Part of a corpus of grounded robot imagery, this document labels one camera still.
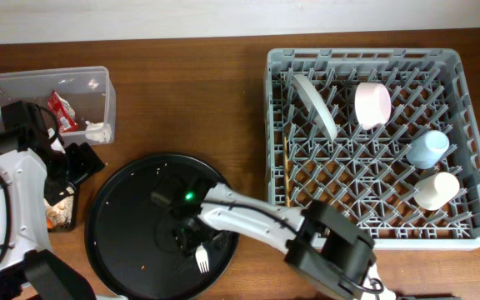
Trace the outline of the red snack wrapper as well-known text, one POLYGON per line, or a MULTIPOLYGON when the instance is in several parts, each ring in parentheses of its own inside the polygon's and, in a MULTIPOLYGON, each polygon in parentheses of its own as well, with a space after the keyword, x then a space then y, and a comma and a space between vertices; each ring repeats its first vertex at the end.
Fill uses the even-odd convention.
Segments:
POLYGON ((63 99, 55 90, 47 101, 49 110, 56 116, 60 133, 76 132, 79 125, 75 119, 76 113, 69 102, 63 99))

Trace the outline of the white plastic fork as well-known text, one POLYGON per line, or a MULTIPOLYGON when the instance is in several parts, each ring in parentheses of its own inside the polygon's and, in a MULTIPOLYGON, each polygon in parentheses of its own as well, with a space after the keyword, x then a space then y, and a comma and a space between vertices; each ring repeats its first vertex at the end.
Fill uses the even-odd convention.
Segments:
POLYGON ((209 257, 207 249, 201 244, 195 252, 195 259, 200 273, 209 272, 209 257))

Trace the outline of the white tissue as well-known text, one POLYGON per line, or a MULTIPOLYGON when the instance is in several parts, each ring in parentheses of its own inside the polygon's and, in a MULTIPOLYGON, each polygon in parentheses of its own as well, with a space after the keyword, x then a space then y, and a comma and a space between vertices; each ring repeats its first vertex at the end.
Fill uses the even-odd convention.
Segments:
POLYGON ((85 122, 85 137, 89 140, 99 143, 110 143, 112 139, 112 128, 109 123, 104 122, 85 122))

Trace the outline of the rice and peanut leftovers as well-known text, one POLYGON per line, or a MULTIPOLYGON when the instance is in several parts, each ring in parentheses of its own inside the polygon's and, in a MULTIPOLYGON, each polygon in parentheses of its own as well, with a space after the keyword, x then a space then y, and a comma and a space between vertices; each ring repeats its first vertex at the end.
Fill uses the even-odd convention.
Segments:
POLYGON ((46 218, 50 218, 53 230, 69 229, 72 222, 74 196, 66 197, 54 206, 44 201, 46 218))

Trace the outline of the grey plate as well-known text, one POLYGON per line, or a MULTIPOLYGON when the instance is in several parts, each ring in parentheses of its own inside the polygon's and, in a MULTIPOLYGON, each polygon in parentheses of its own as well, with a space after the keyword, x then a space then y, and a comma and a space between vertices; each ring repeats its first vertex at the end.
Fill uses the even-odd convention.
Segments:
POLYGON ((297 90, 297 93, 308 112, 313 114, 312 119, 320 132, 330 142, 333 142, 338 135, 338 129, 328 106, 325 104, 314 85, 311 84, 308 78, 302 74, 295 74, 292 76, 292 85, 297 90))

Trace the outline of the orange carrot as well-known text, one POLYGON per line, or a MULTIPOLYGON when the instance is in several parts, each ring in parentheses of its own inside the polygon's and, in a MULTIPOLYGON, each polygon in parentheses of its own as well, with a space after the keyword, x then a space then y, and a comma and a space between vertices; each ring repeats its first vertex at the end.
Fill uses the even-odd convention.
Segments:
POLYGON ((52 230, 54 228, 54 226, 53 226, 53 222, 51 221, 51 219, 49 217, 46 217, 46 222, 47 222, 47 229, 52 230))

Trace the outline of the pink bowl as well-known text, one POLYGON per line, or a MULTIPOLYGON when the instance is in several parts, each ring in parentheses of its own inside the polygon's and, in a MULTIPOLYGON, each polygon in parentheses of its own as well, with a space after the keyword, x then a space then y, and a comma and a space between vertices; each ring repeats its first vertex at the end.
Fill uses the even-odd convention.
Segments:
POLYGON ((375 82, 361 82, 357 85, 354 106, 357 121, 364 130, 387 123, 392 112, 387 87, 375 82))

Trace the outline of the wooden chopstick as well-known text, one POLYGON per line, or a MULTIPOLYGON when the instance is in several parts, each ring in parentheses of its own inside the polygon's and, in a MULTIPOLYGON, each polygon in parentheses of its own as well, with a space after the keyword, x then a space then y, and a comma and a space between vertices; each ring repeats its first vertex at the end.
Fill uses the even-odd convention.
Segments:
POLYGON ((289 179, 289 166, 288 166, 288 139, 283 136, 283 168, 284 168, 284 186, 285 186, 285 206, 291 207, 290 198, 290 179, 289 179))

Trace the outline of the round black serving tray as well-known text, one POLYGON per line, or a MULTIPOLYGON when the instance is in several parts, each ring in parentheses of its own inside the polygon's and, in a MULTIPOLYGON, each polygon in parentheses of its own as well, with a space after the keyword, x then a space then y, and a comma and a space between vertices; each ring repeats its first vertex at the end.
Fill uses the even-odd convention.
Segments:
POLYGON ((160 178, 184 183, 210 178, 225 183, 214 167, 180 153, 154 153, 130 162, 101 187, 86 221, 85 246, 94 272, 112 292, 130 299, 190 299, 225 272, 238 247, 228 232, 208 249, 210 270, 200 273, 195 257, 179 252, 173 220, 151 199, 160 178))

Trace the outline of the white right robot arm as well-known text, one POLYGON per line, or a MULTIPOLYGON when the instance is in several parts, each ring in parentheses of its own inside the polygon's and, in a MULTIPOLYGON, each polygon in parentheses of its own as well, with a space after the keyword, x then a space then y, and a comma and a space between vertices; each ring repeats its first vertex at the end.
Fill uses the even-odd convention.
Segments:
POLYGON ((319 292, 334 299, 394 299, 378 275, 373 239, 325 202, 283 207, 242 195, 223 182, 196 177, 158 180, 151 199, 173 221, 180 253, 210 270, 208 249, 238 233, 283 253, 285 263, 319 292))

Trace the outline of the cream paper cup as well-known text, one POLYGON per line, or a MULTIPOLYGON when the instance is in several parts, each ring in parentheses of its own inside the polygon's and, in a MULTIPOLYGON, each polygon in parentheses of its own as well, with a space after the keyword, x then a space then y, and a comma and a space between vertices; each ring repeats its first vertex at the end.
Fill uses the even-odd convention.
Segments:
POLYGON ((434 211, 458 194, 460 183, 451 173, 439 172, 417 182, 414 187, 417 189, 414 195, 417 205, 428 211, 434 211))

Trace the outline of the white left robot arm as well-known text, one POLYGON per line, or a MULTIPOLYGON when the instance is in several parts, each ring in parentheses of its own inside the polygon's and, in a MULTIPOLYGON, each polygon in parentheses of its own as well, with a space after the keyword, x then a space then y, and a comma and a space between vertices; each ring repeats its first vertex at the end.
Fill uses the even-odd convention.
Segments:
POLYGON ((46 206, 54 206, 104 164, 87 143, 53 149, 45 107, 2 107, 0 133, 0 299, 31 286, 40 299, 96 299, 85 277, 53 253, 46 206))

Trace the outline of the blue cup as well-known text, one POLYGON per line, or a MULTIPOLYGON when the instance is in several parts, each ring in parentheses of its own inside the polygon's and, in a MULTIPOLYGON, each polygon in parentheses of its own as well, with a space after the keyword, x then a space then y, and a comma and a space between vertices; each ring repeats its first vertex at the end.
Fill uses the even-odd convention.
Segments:
POLYGON ((433 167, 448 150, 450 142, 448 136, 438 130, 424 133, 410 143, 410 150, 406 154, 407 160, 419 169, 433 167))

